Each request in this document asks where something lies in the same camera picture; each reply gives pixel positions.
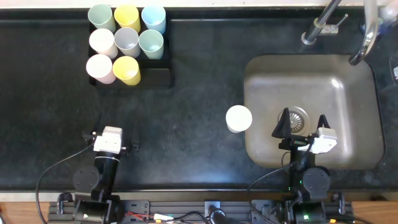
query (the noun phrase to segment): sink basin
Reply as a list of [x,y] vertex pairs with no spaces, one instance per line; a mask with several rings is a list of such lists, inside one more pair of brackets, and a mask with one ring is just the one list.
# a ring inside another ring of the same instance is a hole
[[[329,169],[371,169],[384,155],[373,71],[366,62],[348,63],[348,55],[263,55],[244,71],[244,105],[253,122],[246,150],[260,166],[280,167],[285,150],[271,136],[281,112],[290,110],[293,134],[308,136],[324,114],[336,130],[337,145],[316,155]],[[289,163],[290,154],[284,158]]]

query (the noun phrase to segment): white cup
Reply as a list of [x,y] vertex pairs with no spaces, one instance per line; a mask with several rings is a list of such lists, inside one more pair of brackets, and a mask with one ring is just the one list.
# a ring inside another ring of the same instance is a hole
[[104,84],[110,84],[116,79],[112,71],[111,59],[103,54],[94,55],[88,59],[86,70],[91,77]]
[[88,42],[91,48],[99,54],[104,54],[111,59],[118,55],[118,48],[114,44],[114,36],[108,29],[94,30]]
[[226,112],[225,120],[230,131],[233,133],[240,133],[250,127],[252,115],[246,107],[236,105]]
[[139,46],[149,59],[161,59],[163,56],[163,36],[156,30],[145,30],[139,36]]
[[97,29],[108,29],[111,32],[116,30],[116,24],[114,23],[112,9],[105,4],[98,4],[88,11],[88,20]]
[[122,28],[114,34],[114,43],[124,55],[137,57],[141,50],[138,44],[138,33],[133,28]]
[[161,34],[166,31],[166,11],[162,6],[145,7],[141,17],[148,29],[157,30]]

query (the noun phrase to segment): wooden floor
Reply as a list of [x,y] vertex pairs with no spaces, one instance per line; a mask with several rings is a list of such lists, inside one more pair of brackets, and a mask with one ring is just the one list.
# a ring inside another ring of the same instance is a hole
[[[40,203],[47,217],[49,203]],[[355,215],[374,224],[398,223],[398,202],[353,202]],[[6,224],[41,224],[34,202],[0,202]]]

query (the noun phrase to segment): yellow cup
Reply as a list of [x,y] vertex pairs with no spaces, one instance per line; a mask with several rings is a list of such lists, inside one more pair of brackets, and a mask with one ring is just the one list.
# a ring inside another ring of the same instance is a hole
[[113,63],[113,73],[127,85],[137,85],[141,81],[141,74],[136,59],[123,56]]
[[114,11],[114,19],[121,27],[130,27],[137,32],[141,30],[138,9],[134,5],[126,4],[117,7]]

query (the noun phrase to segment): black countertop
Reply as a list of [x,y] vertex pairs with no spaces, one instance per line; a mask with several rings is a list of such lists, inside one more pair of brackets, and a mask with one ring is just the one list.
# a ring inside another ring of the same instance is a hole
[[[103,126],[126,131],[139,121],[140,151],[122,158],[115,190],[244,189],[271,171],[253,163],[244,133],[231,133],[225,123],[228,108],[244,103],[246,64],[262,54],[355,52],[363,39],[362,10],[340,9],[331,22],[346,12],[337,36],[306,46],[300,36],[321,10],[169,11],[175,85],[168,90],[91,86],[84,11],[3,12],[0,190],[34,190],[44,169],[84,148],[81,133],[100,113]],[[385,158],[373,170],[332,170],[332,189],[398,188],[398,86],[389,66],[398,55],[397,38],[394,29],[366,58],[376,77]],[[53,168],[42,189],[72,190],[72,175],[94,156],[86,152]],[[287,174],[269,177],[260,188],[286,189]]]

